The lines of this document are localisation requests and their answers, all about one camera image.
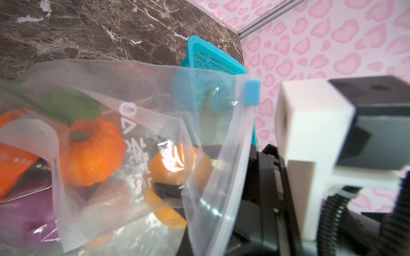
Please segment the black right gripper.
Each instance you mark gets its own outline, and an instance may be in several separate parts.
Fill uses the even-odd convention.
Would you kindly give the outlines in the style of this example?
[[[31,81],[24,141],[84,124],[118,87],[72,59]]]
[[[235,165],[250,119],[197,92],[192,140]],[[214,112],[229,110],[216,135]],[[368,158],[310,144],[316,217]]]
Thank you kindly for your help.
[[[276,146],[251,147],[227,256],[299,256],[301,238],[284,160]]]

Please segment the clear zip top bag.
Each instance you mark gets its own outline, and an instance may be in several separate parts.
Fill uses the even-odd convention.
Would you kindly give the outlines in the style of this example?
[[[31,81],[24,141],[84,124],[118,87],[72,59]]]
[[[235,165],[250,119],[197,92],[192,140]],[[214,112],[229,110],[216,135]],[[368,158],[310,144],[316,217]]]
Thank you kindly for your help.
[[[55,60],[34,65],[19,78],[1,80],[1,143],[39,156],[1,203],[51,189],[59,241],[38,250],[1,242],[5,256],[175,256],[183,242],[194,256],[226,253],[239,210],[252,144],[243,131],[221,146],[204,147],[193,118],[174,103],[181,66],[138,61]],[[62,157],[69,127],[17,97],[41,100],[48,93],[82,93],[101,103],[101,117],[122,132],[126,155],[106,180],[78,187],[64,182]],[[204,189],[195,181],[201,161],[184,157],[186,184],[157,183],[155,193],[185,220],[184,229],[162,224],[145,203],[144,175],[152,157],[170,146],[198,148],[211,159]]]

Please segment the teal plastic basket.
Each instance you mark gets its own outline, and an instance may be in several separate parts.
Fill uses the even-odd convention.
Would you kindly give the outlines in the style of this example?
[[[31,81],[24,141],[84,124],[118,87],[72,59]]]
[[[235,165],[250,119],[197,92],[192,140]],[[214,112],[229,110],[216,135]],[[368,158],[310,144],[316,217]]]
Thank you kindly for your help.
[[[261,83],[248,76],[233,57],[198,36],[187,41],[187,54],[174,79],[174,103],[193,118],[194,132],[204,147],[221,146],[229,133],[243,128],[257,145],[254,128]]]

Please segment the purple toy onion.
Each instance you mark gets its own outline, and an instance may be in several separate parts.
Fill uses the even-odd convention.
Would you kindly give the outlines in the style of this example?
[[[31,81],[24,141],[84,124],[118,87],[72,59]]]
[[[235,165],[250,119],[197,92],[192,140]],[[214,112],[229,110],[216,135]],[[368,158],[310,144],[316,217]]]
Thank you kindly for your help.
[[[57,241],[51,189],[1,203],[1,242],[38,250]]]

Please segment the orange toy bread roll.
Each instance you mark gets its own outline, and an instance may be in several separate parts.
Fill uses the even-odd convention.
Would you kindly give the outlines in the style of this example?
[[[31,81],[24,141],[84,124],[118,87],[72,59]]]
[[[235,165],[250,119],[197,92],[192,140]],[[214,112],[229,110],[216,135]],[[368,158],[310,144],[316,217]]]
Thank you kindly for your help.
[[[143,187],[145,203],[153,210],[157,219],[171,229],[184,229],[186,220],[165,203],[154,191],[157,183],[182,186],[186,184],[184,157],[196,161],[201,157],[195,171],[195,181],[204,189],[211,175],[213,166],[211,159],[198,148],[189,149],[186,145],[170,146],[155,154],[148,164],[149,174],[144,175],[146,186]]]

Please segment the orange toy pumpkin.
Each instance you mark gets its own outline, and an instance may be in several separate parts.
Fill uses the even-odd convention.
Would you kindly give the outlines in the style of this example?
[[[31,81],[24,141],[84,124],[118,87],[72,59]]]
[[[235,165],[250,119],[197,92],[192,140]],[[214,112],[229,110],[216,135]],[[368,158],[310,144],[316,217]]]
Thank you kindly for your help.
[[[121,129],[104,118],[76,121],[69,129],[68,150],[61,155],[63,181],[86,187],[106,180],[126,155]]]

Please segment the toy carrot with leaves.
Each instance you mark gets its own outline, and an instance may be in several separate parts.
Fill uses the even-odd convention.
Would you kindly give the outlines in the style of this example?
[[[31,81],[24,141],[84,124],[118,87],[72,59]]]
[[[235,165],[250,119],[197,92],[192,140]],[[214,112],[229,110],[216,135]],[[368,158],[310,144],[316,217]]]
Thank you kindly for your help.
[[[18,93],[17,97],[48,118],[72,127],[76,121],[92,121],[101,117],[101,103],[82,94],[69,92],[48,93],[41,100]],[[1,143],[1,198],[17,184],[39,156],[26,150]]]

